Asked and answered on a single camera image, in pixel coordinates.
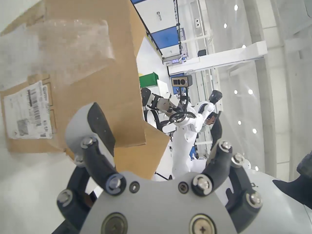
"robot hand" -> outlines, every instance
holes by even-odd
[[[80,167],[59,194],[57,205],[80,233],[234,234],[242,232],[262,207],[244,168],[233,163],[230,146],[220,143],[201,174],[154,182],[116,171],[114,140],[96,103],[79,110],[67,127],[66,142],[81,155]],[[228,176],[235,189],[227,192],[224,206],[215,190]],[[97,199],[86,198],[90,177],[104,190]]]

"bolt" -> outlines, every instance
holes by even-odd
[[[82,141],[81,141],[81,147],[82,148],[87,148],[89,145],[91,145],[93,143],[93,139],[91,137],[85,137]]]
[[[209,195],[213,189],[213,184],[211,180],[204,174],[197,175],[192,182],[193,186],[197,186],[199,189],[201,189],[203,192],[199,193],[199,196],[202,195]]]
[[[204,178],[199,178],[197,186],[199,186],[202,190],[206,190],[209,188],[209,183]]]
[[[254,205],[261,204],[261,196],[260,196],[260,194],[258,192],[253,193],[250,196],[250,201]]]
[[[188,192],[188,184],[186,182],[180,182],[178,185],[178,190],[182,194],[186,194]]]
[[[72,199],[73,199],[73,193],[69,189],[63,190],[58,195],[58,202],[63,204],[63,207],[66,207],[67,205],[69,205],[69,203],[72,201]]]
[[[241,163],[243,163],[243,161],[244,161],[244,157],[243,157],[241,154],[237,153],[236,155],[234,155],[234,160],[235,160],[238,164],[241,164]]]
[[[258,192],[254,192],[253,194],[249,195],[246,194],[247,202],[253,208],[261,208],[262,207],[262,198]]]
[[[114,177],[111,179],[111,181],[109,182],[109,188],[111,189],[116,189],[119,188],[121,185],[121,180],[118,177]]]
[[[226,150],[230,150],[231,144],[229,142],[223,142],[222,147]]]

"cardboard flap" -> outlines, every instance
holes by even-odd
[[[46,8],[46,20],[105,20],[115,56],[115,61],[106,68],[58,90],[60,139],[64,140],[66,126],[75,112],[90,102],[97,102],[116,138],[116,147],[144,144],[141,94],[131,35],[129,1],[46,0]]]
[[[159,165],[170,137],[144,121],[146,144],[115,149],[115,163],[118,172],[130,171],[151,179]]]

